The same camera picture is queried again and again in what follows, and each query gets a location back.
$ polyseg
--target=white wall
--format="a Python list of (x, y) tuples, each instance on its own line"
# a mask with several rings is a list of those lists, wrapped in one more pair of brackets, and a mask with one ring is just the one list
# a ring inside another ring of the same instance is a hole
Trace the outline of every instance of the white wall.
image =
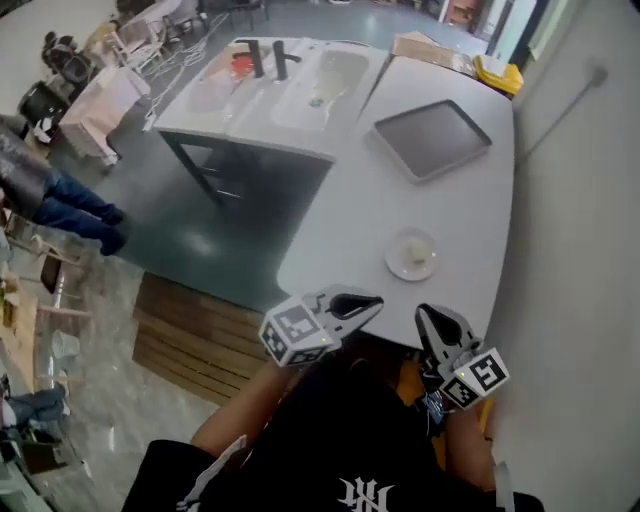
[(640, 13), (582, 4), (517, 116), (526, 150), (585, 61), (609, 70), (516, 174), (488, 335), (512, 374), (495, 454), (548, 511), (627, 511), (640, 497)]
[(45, 76), (40, 51), (47, 32), (73, 35), (83, 45), (115, 11), (114, 0), (33, 0), (0, 18), (0, 113), (13, 114)]
[(507, 0), (494, 0), (491, 4), (491, 8), (489, 9), (489, 16), (487, 17), (487, 22), (485, 23), (482, 31), (491, 36), (496, 31), (496, 27), (498, 26), (498, 21), (500, 21), (500, 15), (502, 14), (502, 10), (504, 6), (507, 4)]

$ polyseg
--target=person standing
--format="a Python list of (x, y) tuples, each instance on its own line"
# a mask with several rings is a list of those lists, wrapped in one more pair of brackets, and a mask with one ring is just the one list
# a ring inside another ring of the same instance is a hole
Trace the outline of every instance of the person standing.
[(0, 116), (0, 206), (35, 224), (100, 240), (103, 256), (118, 252), (127, 241), (124, 212), (35, 156), (23, 134), (24, 123)]

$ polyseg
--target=wooden pallet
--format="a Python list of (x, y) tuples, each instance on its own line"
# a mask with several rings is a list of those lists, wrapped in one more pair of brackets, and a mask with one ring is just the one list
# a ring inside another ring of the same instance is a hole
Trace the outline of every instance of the wooden pallet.
[(267, 360), (262, 315), (146, 273), (135, 318), (133, 360), (181, 388), (223, 405)]

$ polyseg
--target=curved table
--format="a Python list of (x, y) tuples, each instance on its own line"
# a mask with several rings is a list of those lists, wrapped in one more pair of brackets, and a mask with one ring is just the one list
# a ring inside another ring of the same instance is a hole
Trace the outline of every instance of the curved table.
[[(373, 123), (452, 99), (489, 135), (489, 151), (423, 185), (411, 184), (370, 135)], [(511, 102), (464, 75), (396, 57), (304, 217), (278, 272), (287, 293), (341, 283), (385, 299), (364, 330), (421, 348), (415, 308), (441, 304), (464, 315), (484, 337), (495, 301), (511, 216), (514, 129)], [(386, 268), (385, 246), (416, 226), (437, 244), (437, 268), (409, 283)]]

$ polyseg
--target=black faucet handle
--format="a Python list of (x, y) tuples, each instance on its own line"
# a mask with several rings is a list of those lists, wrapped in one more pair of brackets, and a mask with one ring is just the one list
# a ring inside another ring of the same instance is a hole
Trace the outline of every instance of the black faucet handle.
[(249, 45), (249, 49), (260, 47), (260, 42), (257, 39), (236, 39), (234, 43), (246, 43)]
[(284, 55), (284, 41), (278, 39), (277, 41), (273, 42), (272, 46), (274, 53)]

